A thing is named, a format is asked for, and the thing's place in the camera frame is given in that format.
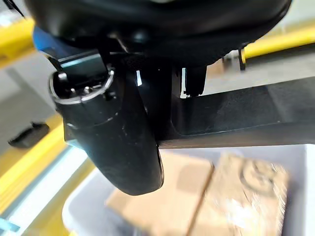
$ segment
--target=yellow railing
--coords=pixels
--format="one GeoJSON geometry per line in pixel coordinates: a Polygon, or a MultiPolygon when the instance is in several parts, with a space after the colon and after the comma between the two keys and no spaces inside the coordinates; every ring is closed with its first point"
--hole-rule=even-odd
{"type": "Polygon", "coordinates": [[[0,67],[35,51],[32,32],[34,20],[21,19],[8,27],[0,28],[0,67]]]}
{"type": "Polygon", "coordinates": [[[285,34],[262,37],[244,48],[242,61],[260,55],[315,43],[315,26],[296,29],[285,34]]]}

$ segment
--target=black handle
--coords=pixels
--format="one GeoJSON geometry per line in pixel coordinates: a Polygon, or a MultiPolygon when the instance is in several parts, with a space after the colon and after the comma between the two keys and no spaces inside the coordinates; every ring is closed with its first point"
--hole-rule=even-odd
{"type": "Polygon", "coordinates": [[[141,195],[162,186],[163,169],[134,78],[133,72],[116,69],[106,91],[75,100],[57,97],[55,75],[50,90],[64,122],[100,171],[123,192],[141,195]]]}

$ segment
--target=cardboard box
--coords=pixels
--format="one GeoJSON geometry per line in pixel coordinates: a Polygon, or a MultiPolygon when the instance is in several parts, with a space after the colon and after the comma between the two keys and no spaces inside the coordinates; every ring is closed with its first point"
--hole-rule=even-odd
{"type": "Polygon", "coordinates": [[[212,79],[213,77],[217,77],[218,75],[222,75],[224,73],[224,64],[223,60],[219,59],[212,65],[207,66],[207,78],[212,79]]]}
{"type": "Polygon", "coordinates": [[[204,159],[163,152],[164,185],[141,196],[116,190],[107,206],[152,236],[183,236],[200,206],[213,165],[204,159]]]}
{"type": "Polygon", "coordinates": [[[280,236],[288,179],[280,165],[223,155],[191,235],[280,236]]]}

